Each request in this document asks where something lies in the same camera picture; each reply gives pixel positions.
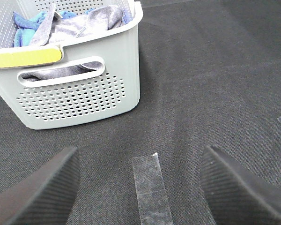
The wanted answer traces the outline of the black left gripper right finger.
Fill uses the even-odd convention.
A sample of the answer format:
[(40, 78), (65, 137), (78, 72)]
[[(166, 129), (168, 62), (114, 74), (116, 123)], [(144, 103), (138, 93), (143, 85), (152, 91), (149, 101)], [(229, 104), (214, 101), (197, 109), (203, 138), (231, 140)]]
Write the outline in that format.
[(281, 189), (215, 146), (203, 150), (200, 182), (218, 225), (281, 225)]

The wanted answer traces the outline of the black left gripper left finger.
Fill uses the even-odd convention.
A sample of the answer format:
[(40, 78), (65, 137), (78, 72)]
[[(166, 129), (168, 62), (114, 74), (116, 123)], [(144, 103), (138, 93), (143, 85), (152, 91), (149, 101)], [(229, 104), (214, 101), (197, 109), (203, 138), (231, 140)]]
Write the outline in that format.
[(79, 185), (77, 148), (64, 148), (29, 177), (0, 193), (0, 225), (66, 224)]

